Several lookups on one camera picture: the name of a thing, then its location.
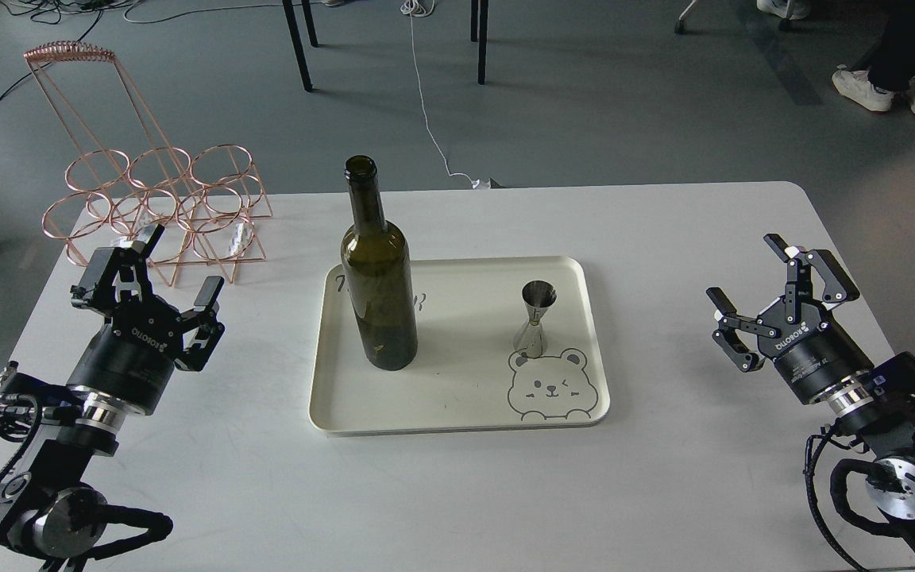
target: white cable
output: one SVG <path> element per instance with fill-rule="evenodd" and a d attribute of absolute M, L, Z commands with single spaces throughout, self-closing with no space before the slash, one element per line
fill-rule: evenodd
<path fill-rule="evenodd" d="M 426 120 L 426 133 L 428 133 L 429 138 L 431 138 L 431 140 L 433 140 L 433 145 L 436 145 L 437 153 L 440 153 L 440 156 L 443 159 L 443 168 L 447 170 L 447 176 L 455 177 L 455 176 L 461 175 L 462 177 L 465 177 L 466 179 L 468 179 L 468 182 L 469 182 L 469 184 L 472 185 L 472 188 L 475 188 L 479 184 L 479 181 L 472 180 L 472 177 L 469 177 L 465 173 L 450 172 L 450 163 L 447 162 L 447 155 L 443 155 L 443 149 L 440 149 L 440 144 L 438 142 L 436 142 L 436 137 L 433 137 L 433 131 L 432 131 L 432 129 L 429 128 L 429 114 L 426 113 L 426 97 L 425 97 L 425 94 L 422 93 L 422 76 L 419 75 L 419 61 L 415 57 L 415 19 L 414 18 L 410 19 L 409 25 L 411 25 L 411 62 L 414 63 L 414 65 L 415 65 L 415 80 L 417 81 L 417 83 L 419 85 L 419 102 L 421 102 L 421 104 L 422 104 L 422 117 L 425 118 L 425 120 Z"/>
<path fill-rule="evenodd" d="M 429 7 L 425 7 L 422 3 L 425 0 L 404 0 L 404 3 L 400 5 L 400 13 L 406 16 L 416 17 L 416 18 L 425 18 L 429 14 L 433 13 L 433 10 L 436 10 L 436 0 L 433 0 L 433 3 Z"/>

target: cable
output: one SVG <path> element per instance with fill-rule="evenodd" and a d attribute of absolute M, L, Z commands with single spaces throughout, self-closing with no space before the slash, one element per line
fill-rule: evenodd
<path fill-rule="evenodd" d="M 838 431 L 838 426 L 832 426 L 827 432 L 824 432 L 824 434 L 810 435 L 810 437 L 807 438 L 803 460 L 803 481 L 807 488 L 807 504 L 810 506 L 810 516 L 814 519 L 817 530 L 820 531 L 821 536 L 824 536 L 824 541 L 832 547 L 832 550 L 841 556 L 843 560 L 848 562 L 857 572 L 871 572 L 871 570 L 864 568 L 860 562 L 857 562 L 842 548 L 842 544 L 839 544 L 839 540 L 832 534 L 832 530 L 828 529 L 828 525 L 824 522 L 824 517 L 821 516 L 821 510 L 817 507 L 817 492 L 814 491 L 814 470 L 817 468 L 817 460 L 820 458 L 821 452 L 824 451 L 824 446 L 828 445 L 828 443 L 838 445 L 838 443 L 832 441 L 832 437 L 835 437 L 836 432 Z M 817 448 L 814 448 L 814 441 L 817 439 L 820 439 L 820 443 L 817 444 Z"/>
<path fill-rule="evenodd" d="M 433 3 L 427 8 L 422 4 L 423 0 L 404 0 L 404 3 L 400 5 L 400 13 L 406 16 L 425 18 L 432 14 L 433 10 L 436 10 L 436 0 L 432 1 Z"/>
<path fill-rule="evenodd" d="M 419 73 L 418 58 L 416 58 L 416 56 L 415 56 L 415 17 L 409 19 L 409 25 L 411 25 L 411 62 L 414 63 L 414 65 L 415 65 L 415 80 L 416 80 L 416 83 L 419 85 L 419 102 L 422 105 L 422 117 L 425 118 L 425 120 L 426 120 L 426 133 L 429 133 L 430 140 L 433 141 L 433 145 L 436 145 L 436 151 L 440 153 L 440 156 L 443 159 L 443 168 L 447 170 L 447 176 L 455 177 L 455 176 L 461 175 L 462 177 L 465 177 L 466 179 L 468 179 L 468 182 L 469 182 L 469 184 L 472 185 L 472 188 L 475 188 L 476 186 L 478 186 L 479 181 L 472 180 L 472 177 L 469 177 L 465 173 L 452 173 L 450 171 L 450 162 L 448 162 L 448 160 L 447 160 L 447 155 L 444 155 L 443 149 L 440 149 L 440 144 L 438 142 L 436 142 L 436 137 L 433 137 L 433 130 L 429 128 L 429 114 L 426 112 L 426 97 L 425 97 L 425 94 L 422 93 L 422 76 Z"/>
<path fill-rule="evenodd" d="M 80 0 L 74 2 L 63 2 L 61 0 L 8 0 L 8 3 L 0 0 L 0 4 L 10 15 L 25 16 L 29 15 L 30 21 L 37 23 L 47 23 L 47 25 L 57 25 L 62 22 L 62 16 L 72 14 L 87 14 L 96 10 L 119 10 L 134 3 L 136 0 Z M 19 8 L 19 11 L 12 10 L 12 7 Z M 53 19 L 44 19 L 46 14 L 54 15 Z"/>
<path fill-rule="evenodd" d="M 77 39 L 76 39 L 77 42 L 82 41 L 84 39 L 84 37 L 87 37 L 88 33 L 91 33 L 91 30 L 94 29 L 94 26 L 98 25 L 98 22 L 101 21 L 101 16 L 103 14 L 104 14 L 104 10 L 98 10 L 98 15 L 97 15 L 97 17 L 94 18 L 94 23 L 91 23 L 91 27 L 87 28 L 87 31 L 84 32 L 82 36 L 77 37 Z M 49 65 L 51 65 L 51 62 L 48 62 L 48 64 L 45 65 L 44 68 L 47 68 Z M 11 94 L 12 91 L 14 91 L 15 88 L 18 87 L 19 84 L 21 84 L 23 80 L 28 79 L 28 77 L 30 77 L 31 75 L 32 75 L 32 72 L 26 72 L 26 75 L 23 75 L 20 79 L 16 80 L 15 83 L 12 84 L 12 86 L 6 88 L 6 91 L 3 91 L 2 95 L 0 95 L 0 102 L 2 102 L 2 100 L 6 99 L 7 95 Z"/>
<path fill-rule="evenodd" d="M 175 18 L 181 18 L 182 16 L 188 16 L 189 14 L 203 14 L 203 12 L 219 12 L 223 10 L 244 10 L 245 8 L 283 8 L 284 4 L 250 4 L 248 6 L 223 6 L 219 8 L 200 8 L 200 10 L 188 10 L 181 12 L 181 14 L 175 14 L 172 16 L 156 19 L 155 21 L 134 21 L 134 19 L 129 19 L 129 14 L 137 8 L 139 5 L 146 2 L 146 0 L 132 0 L 132 6 L 126 8 L 122 12 L 122 18 L 129 23 L 161 23 L 163 21 L 173 21 Z M 323 4 L 326 6 L 326 2 L 313 2 L 314 4 Z M 302 4 L 291 4 L 291 6 L 301 6 Z"/>
<path fill-rule="evenodd" d="M 4 481 L 6 475 L 10 474 L 10 471 L 14 467 L 17 461 L 21 459 L 23 453 L 28 450 L 30 443 L 33 442 L 33 436 L 37 434 L 37 428 L 41 426 L 41 400 L 37 399 L 37 396 L 30 394 L 21 394 L 16 396 L 17 401 L 25 401 L 30 404 L 32 407 L 33 420 L 30 421 L 30 428 L 26 432 L 26 437 L 23 438 L 23 442 L 16 448 L 14 455 L 10 457 L 10 460 L 6 461 L 6 464 L 2 465 L 2 470 L 0 470 L 0 485 Z"/>

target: bottle neck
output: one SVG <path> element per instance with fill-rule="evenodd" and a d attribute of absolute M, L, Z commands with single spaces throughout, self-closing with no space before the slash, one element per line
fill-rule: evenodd
<path fill-rule="evenodd" d="M 345 162 L 345 178 L 352 199 L 355 232 L 359 235 L 377 234 L 388 230 L 380 191 L 376 183 L 376 163 L 366 155 L 356 155 Z"/>
<path fill-rule="evenodd" d="M 355 232 L 360 235 L 386 232 L 388 224 L 384 218 L 384 207 L 380 203 L 376 178 L 352 179 L 348 186 L 348 193 L 352 199 L 352 215 L 355 217 Z"/>

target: white table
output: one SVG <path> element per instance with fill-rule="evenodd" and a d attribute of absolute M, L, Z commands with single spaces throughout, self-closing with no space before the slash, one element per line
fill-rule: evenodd
<path fill-rule="evenodd" d="M 811 521 L 801 474 L 804 439 L 831 412 L 801 405 L 770 365 L 737 372 L 712 341 L 705 297 L 721 286 L 755 315 L 782 292 L 766 232 L 834 250 L 799 187 L 384 193 L 414 260 L 580 261 L 611 406 L 595 427 L 377 437 L 328 437 L 307 415 L 348 198 L 272 202 L 275 218 L 257 226 L 268 260 L 222 291 L 226 336 L 210 364 L 176 373 L 156 413 L 126 420 L 117 455 L 84 474 L 113 504 L 170 515 L 175 531 L 88 570 L 846 568 Z M 64 383 L 98 329 L 69 305 L 80 274 L 59 261 L 15 348 L 22 372 Z M 156 292 L 189 307 L 206 274 Z M 865 301 L 836 316 L 872 361 L 892 355 Z M 825 457 L 823 504 L 829 470 Z M 865 565 L 915 564 L 900 540 L 831 522 Z M 0 550 L 0 570 L 37 566 Z"/>

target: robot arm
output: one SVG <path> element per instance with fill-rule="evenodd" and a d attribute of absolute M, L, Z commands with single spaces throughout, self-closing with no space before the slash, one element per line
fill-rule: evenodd
<path fill-rule="evenodd" d="M 189 311 L 153 294 L 146 261 L 163 230 L 95 250 L 72 304 L 104 323 L 65 386 L 16 372 L 15 363 L 0 380 L 0 435 L 21 443 L 0 470 L 0 547 L 44 560 L 44 572 L 76 572 L 88 558 L 135 550 L 172 530 L 164 514 L 108 504 L 80 481 L 91 457 L 115 453 L 125 417 L 152 414 L 174 369 L 203 369 L 225 330 L 219 276 L 207 278 Z M 95 546 L 108 524 L 145 531 Z"/>
<path fill-rule="evenodd" d="M 856 300 L 859 291 L 827 250 L 788 246 L 777 234 L 765 242 L 787 267 L 784 292 L 756 318 L 738 315 L 719 288 L 709 288 L 718 328 L 712 333 L 741 372 L 772 361 L 778 374 L 804 404 L 827 402 L 836 417 L 826 435 L 809 439 L 805 473 L 813 477 L 817 456 L 834 435 L 846 435 L 874 452 L 874 461 L 846 459 L 832 471 L 832 503 L 844 520 L 872 535 L 901 537 L 915 553 L 915 357 L 898 354 L 879 366 L 846 334 L 832 309 Z M 820 300 L 814 297 L 810 271 L 824 280 Z M 751 351 L 738 332 L 755 334 Z M 821 439 L 817 452 L 810 443 Z M 868 496 L 885 522 L 875 522 L 850 509 L 847 479 L 862 475 Z M 864 570 L 838 546 L 817 513 L 813 479 L 809 478 L 811 512 L 828 543 L 857 570 Z"/>

